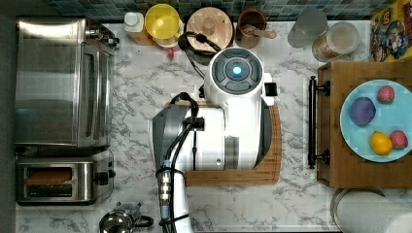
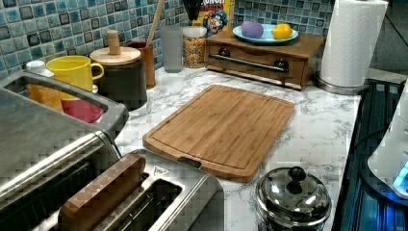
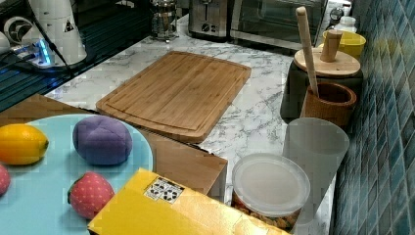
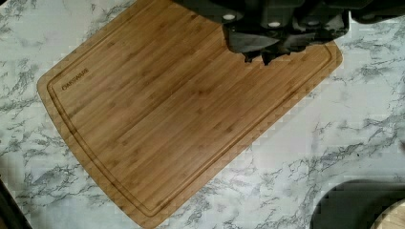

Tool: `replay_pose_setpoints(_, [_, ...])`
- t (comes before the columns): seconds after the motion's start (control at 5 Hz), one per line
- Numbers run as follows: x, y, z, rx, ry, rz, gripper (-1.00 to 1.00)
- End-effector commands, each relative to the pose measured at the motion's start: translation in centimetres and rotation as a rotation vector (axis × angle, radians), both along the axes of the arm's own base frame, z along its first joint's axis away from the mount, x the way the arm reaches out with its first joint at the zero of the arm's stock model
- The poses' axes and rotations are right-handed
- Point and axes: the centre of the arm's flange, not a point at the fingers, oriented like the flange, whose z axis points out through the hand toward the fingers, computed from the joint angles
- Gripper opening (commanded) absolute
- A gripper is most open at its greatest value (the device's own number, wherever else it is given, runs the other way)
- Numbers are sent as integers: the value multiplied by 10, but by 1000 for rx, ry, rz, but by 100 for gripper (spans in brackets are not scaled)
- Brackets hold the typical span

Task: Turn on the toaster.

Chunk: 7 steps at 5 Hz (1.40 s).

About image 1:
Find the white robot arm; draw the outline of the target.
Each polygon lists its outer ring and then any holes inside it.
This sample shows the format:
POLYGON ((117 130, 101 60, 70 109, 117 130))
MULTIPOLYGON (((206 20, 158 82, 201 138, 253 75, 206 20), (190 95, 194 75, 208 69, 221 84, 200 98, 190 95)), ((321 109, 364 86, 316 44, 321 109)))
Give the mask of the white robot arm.
POLYGON ((189 171, 252 170, 271 145, 269 108, 276 84, 250 50, 227 48, 211 59, 201 104, 177 94, 150 126, 162 233, 193 233, 186 196, 189 171))

